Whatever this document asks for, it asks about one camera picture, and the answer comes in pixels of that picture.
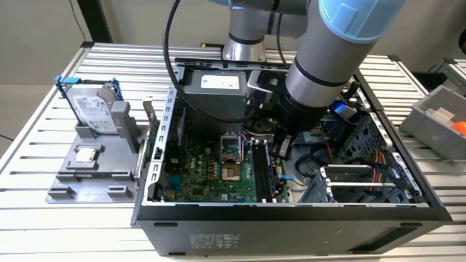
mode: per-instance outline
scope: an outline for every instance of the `silver metal cylinder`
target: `silver metal cylinder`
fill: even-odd
[[[233,61],[265,61],[264,35],[276,33],[277,14],[256,9],[232,9],[229,17],[229,41],[221,57]],[[303,15],[284,15],[280,34],[297,38],[305,31]]]
[[[355,44],[339,38],[321,20],[317,1],[308,4],[307,19],[285,87],[299,103],[320,107],[335,101],[375,42]]]
[[[264,61],[264,44],[263,41],[253,45],[244,45],[229,39],[223,47],[221,58],[233,61]]]
[[[292,63],[285,78],[285,88],[291,97],[303,105],[319,108],[328,106],[343,89],[344,84],[324,86],[309,80]]]

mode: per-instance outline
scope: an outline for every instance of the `black connector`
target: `black connector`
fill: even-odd
[[[160,159],[161,158],[161,152],[162,152],[162,150],[157,147],[156,149],[154,149],[154,156],[153,156],[153,159]]]

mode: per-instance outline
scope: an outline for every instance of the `green circuit board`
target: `green circuit board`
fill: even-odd
[[[166,185],[164,201],[256,202],[251,144],[244,144],[244,159],[239,165],[221,164],[219,153],[217,141],[188,140],[185,168],[181,174],[168,174],[180,175],[180,188],[174,190],[169,184]],[[273,163],[283,168],[279,161]],[[277,194],[275,198],[287,202],[287,192]]]

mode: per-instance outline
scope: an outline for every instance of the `black cable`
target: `black cable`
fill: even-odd
[[[211,113],[208,113],[204,109],[201,109],[198,107],[198,105],[190,100],[190,98],[188,97],[188,95],[184,93],[182,87],[180,86],[176,76],[174,76],[174,71],[170,65],[170,61],[169,61],[169,51],[168,51],[168,42],[169,42],[169,29],[172,26],[172,21],[173,21],[173,17],[174,17],[174,13],[176,13],[176,9],[177,6],[180,4],[180,0],[174,0],[170,10],[169,10],[169,14],[168,14],[168,18],[166,18],[166,22],[165,22],[165,28],[164,28],[164,33],[162,33],[162,60],[165,62],[165,67],[166,67],[166,71],[168,71],[168,76],[169,79],[173,83],[173,87],[176,89],[177,95],[178,97],[184,100],[184,102],[188,104],[188,106],[197,111],[200,114],[205,115],[207,117],[209,117],[211,119],[223,122],[223,123],[243,123],[247,120],[249,120],[253,116],[255,116],[255,111],[256,109],[252,108],[251,112],[248,113],[248,115],[243,118],[239,119],[221,119],[216,116],[213,116]]]
[[[0,134],[0,138],[8,139],[9,141],[14,141],[14,139],[12,139],[10,137],[1,135],[1,134]]]
[[[85,41],[86,41],[86,40],[85,40],[85,35],[84,35],[82,29],[81,29],[81,25],[80,25],[78,22],[77,22],[77,17],[76,17],[76,13],[74,13],[73,3],[70,2],[70,0],[68,0],[68,2],[69,2],[69,5],[70,5],[70,11],[73,12],[73,17],[74,17],[76,25],[77,25],[77,27],[78,27],[78,30],[80,30],[80,32],[81,32],[82,39],[84,39],[84,42],[85,42]]]
[[[281,44],[279,42],[279,28],[281,26],[281,17],[283,17],[283,14],[279,14],[277,25],[276,25],[276,51],[277,51],[279,59],[281,59],[283,65],[285,66],[287,69],[289,69],[289,65],[287,64],[287,62],[284,60],[284,56],[283,56],[283,52],[281,52]]]

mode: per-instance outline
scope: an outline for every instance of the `metal slat surface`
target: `metal slat surface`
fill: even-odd
[[[144,96],[153,97],[157,114],[164,106],[169,80],[164,70],[161,49],[153,46],[96,44],[81,50],[64,74],[121,82],[122,96],[130,104],[130,115],[144,124]],[[293,52],[285,52],[288,63]],[[219,59],[215,48],[172,48],[170,58]],[[268,62],[279,63],[277,53],[267,52]],[[421,97],[419,87],[405,76],[399,64],[387,56],[368,56],[360,65],[368,85],[385,106],[393,123],[409,112],[408,107]],[[74,121],[68,104],[58,99],[54,89],[41,103],[21,131],[8,156],[0,160],[0,261],[98,261],[98,260],[169,260],[160,258],[138,229],[130,229],[132,204],[49,205],[44,198],[54,179],[69,145],[74,139]],[[381,255],[292,256],[292,257],[217,257],[208,261],[383,261],[443,262],[466,260],[466,174],[462,163],[444,163],[429,149],[404,135],[408,150],[425,177],[446,201],[455,220],[425,236],[419,237]],[[186,258],[200,261],[204,258]]]

